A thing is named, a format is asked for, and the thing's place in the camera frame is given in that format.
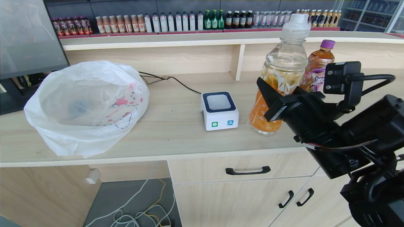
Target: white scanner box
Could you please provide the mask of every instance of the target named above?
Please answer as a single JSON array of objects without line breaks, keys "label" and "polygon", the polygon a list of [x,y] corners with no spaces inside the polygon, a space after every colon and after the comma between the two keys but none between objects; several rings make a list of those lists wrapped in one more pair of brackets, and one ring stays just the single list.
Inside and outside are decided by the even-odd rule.
[{"label": "white scanner box", "polygon": [[238,127],[238,109],[227,91],[201,94],[201,111],[207,131]]}]

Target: green bottle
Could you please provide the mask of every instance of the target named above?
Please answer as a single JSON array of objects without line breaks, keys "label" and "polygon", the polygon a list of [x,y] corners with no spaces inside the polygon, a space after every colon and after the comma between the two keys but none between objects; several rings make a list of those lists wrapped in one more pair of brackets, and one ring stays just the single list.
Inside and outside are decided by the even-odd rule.
[{"label": "green bottle", "polygon": [[205,25],[205,29],[211,28],[210,10],[206,10],[204,25]]},{"label": "green bottle", "polygon": [[223,9],[220,10],[219,19],[217,22],[219,29],[223,29],[225,26],[225,20],[223,19]]},{"label": "green bottle", "polygon": [[216,10],[213,10],[212,18],[210,19],[212,22],[212,29],[217,29],[217,18],[216,18]]}]

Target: counter top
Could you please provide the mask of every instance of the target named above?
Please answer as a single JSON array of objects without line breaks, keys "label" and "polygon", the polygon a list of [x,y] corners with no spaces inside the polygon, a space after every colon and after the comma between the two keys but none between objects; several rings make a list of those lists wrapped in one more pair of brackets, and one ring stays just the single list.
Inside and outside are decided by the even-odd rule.
[{"label": "counter top", "polygon": [[[402,69],[363,69],[365,74],[393,74],[397,79],[362,98],[352,115],[342,123],[376,102],[385,94],[404,97]],[[287,152],[299,147],[293,133],[283,124],[272,137],[262,137],[247,125],[257,91],[259,72],[242,72],[240,81],[229,73],[178,75],[181,82],[200,92],[227,90],[240,111],[239,127],[207,132],[200,113],[200,95],[184,88],[175,80],[149,85],[150,102],[145,115],[133,129],[109,151],[83,159],[81,156],[56,156],[31,127],[23,111],[0,116],[0,166],[60,166],[167,160],[229,154]],[[365,82],[365,87],[377,82]],[[339,95],[327,95],[326,101],[338,102]]]},{"label": "counter top", "polygon": [[[279,43],[282,32],[231,32],[108,36],[60,40],[64,50],[92,50],[139,47],[206,46]],[[336,42],[381,42],[404,44],[404,39],[380,32],[311,31],[307,42],[332,39]]]}]

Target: monitor screen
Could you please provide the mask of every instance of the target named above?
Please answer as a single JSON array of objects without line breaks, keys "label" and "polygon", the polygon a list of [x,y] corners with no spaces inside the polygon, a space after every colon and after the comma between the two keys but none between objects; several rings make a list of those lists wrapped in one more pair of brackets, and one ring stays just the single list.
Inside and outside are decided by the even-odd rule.
[{"label": "monitor screen", "polygon": [[1,0],[0,62],[0,79],[69,66],[43,0]]}]

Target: black drawer handle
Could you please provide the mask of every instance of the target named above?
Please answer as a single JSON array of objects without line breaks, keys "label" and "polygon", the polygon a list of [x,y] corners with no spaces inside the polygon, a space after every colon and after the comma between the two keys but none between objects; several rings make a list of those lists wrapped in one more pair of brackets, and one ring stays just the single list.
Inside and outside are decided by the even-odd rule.
[{"label": "black drawer handle", "polygon": [[292,198],[293,198],[294,195],[295,195],[295,194],[293,193],[293,191],[290,190],[290,191],[289,191],[289,199],[286,201],[285,205],[282,205],[281,203],[278,204],[279,208],[281,208],[281,209],[282,209],[282,208],[285,208],[285,206],[288,205],[288,203],[292,200]]},{"label": "black drawer handle", "polygon": [[312,188],[309,188],[308,191],[309,191],[309,197],[307,197],[307,199],[306,199],[303,203],[301,203],[300,201],[297,202],[297,203],[296,203],[297,206],[303,206],[303,205],[313,196],[314,190],[313,190]]},{"label": "black drawer handle", "polygon": [[235,172],[233,168],[226,168],[226,173],[228,175],[253,175],[253,174],[263,174],[271,171],[269,166],[263,166],[262,171],[259,172]]}]

